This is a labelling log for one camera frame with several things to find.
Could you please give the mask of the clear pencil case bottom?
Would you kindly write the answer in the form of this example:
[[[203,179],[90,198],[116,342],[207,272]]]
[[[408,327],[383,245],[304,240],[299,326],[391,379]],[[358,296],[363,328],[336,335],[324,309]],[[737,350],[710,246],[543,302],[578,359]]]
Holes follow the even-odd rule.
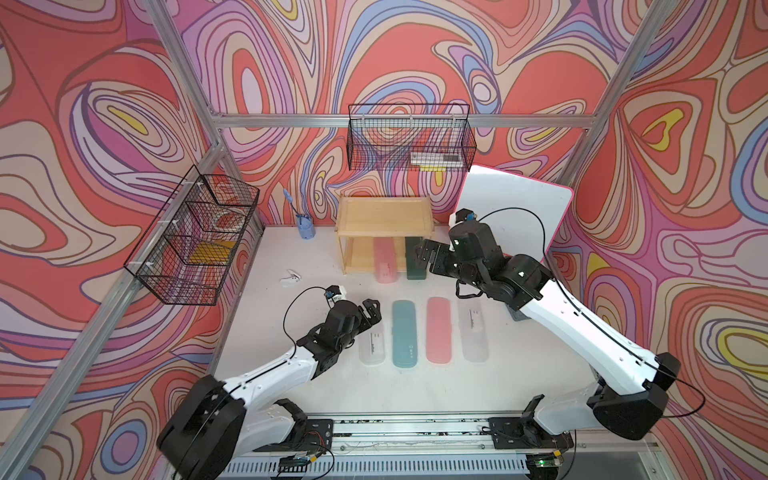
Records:
[[[358,337],[359,358],[365,366],[377,366],[386,359],[383,329],[376,326]]]

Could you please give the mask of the clear pencil case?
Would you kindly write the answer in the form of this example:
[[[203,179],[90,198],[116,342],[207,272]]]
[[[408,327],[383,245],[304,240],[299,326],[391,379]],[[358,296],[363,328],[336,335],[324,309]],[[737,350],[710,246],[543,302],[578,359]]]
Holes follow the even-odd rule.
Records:
[[[489,359],[488,337],[480,300],[465,299],[458,302],[459,333],[464,359],[471,363],[484,363]]]
[[[365,366],[377,366],[386,359],[383,329],[376,326],[358,337],[359,358]]]

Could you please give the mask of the teal pencil case top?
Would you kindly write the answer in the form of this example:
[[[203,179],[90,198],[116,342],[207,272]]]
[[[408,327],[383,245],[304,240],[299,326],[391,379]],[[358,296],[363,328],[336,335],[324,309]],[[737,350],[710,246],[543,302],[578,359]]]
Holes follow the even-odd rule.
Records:
[[[416,308],[412,301],[397,300],[392,305],[392,351],[396,367],[410,369],[417,365]]]

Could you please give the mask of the pink pencil case bottom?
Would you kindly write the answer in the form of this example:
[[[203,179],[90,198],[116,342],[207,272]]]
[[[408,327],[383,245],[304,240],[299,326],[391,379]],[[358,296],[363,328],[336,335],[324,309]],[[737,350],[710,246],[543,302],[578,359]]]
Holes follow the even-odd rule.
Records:
[[[378,283],[390,284],[398,280],[397,255],[391,237],[373,239],[374,276]]]

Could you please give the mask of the pink pencil case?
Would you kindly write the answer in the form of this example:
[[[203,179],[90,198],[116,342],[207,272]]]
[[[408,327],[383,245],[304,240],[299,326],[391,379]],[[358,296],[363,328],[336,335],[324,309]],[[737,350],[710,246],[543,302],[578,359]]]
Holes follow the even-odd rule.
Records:
[[[452,316],[447,298],[432,297],[427,302],[426,357],[437,365],[451,362]]]
[[[378,283],[390,284],[398,280],[397,255],[391,237],[373,239],[374,276]]]

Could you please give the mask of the pink pencil case top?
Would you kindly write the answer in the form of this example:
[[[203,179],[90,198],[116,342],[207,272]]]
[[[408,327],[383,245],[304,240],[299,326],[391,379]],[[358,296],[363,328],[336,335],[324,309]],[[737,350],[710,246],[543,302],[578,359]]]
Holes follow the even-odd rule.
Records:
[[[437,365],[451,362],[452,316],[447,298],[432,297],[427,302],[426,357]]]

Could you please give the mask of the clear pencil case top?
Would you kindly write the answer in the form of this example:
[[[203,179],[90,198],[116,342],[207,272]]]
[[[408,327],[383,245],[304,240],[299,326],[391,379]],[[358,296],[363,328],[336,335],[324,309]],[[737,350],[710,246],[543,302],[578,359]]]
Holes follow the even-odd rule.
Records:
[[[459,333],[464,359],[471,363],[484,363],[489,359],[488,337],[480,300],[465,299],[458,302]]]

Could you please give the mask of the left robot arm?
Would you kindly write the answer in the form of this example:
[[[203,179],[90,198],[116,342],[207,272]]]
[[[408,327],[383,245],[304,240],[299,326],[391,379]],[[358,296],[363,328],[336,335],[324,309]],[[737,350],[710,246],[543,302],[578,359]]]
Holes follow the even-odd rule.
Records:
[[[295,450],[307,420],[284,395],[335,366],[355,337],[381,319],[379,301],[339,298],[325,321],[283,356],[227,380],[202,377],[158,435],[158,450],[181,479],[215,479],[232,459],[264,447]]]

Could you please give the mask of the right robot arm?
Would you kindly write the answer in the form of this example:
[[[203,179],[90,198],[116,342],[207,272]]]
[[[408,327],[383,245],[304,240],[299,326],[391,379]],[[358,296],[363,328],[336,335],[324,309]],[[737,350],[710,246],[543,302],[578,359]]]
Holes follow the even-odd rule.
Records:
[[[664,416],[680,361],[655,354],[607,325],[576,300],[543,263],[526,254],[507,256],[491,228],[474,218],[457,223],[448,243],[431,239],[413,249],[416,264],[455,279],[545,327],[595,372],[580,390],[538,395],[520,418],[530,444],[580,429],[602,427],[627,440],[642,439]]]

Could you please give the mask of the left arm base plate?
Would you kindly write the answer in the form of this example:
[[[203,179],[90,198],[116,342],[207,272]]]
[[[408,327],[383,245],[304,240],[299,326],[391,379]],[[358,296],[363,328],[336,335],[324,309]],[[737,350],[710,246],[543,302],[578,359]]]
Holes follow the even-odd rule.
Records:
[[[286,440],[256,449],[256,452],[320,451],[333,442],[332,419],[309,419],[293,427]]]

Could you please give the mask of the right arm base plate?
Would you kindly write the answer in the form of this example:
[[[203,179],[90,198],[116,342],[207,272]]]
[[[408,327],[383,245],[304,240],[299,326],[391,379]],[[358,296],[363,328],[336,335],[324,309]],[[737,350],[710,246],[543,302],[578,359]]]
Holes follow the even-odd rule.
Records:
[[[491,436],[497,450],[568,451],[575,445],[570,433],[552,435],[521,417],[490,417],[482,432]]]

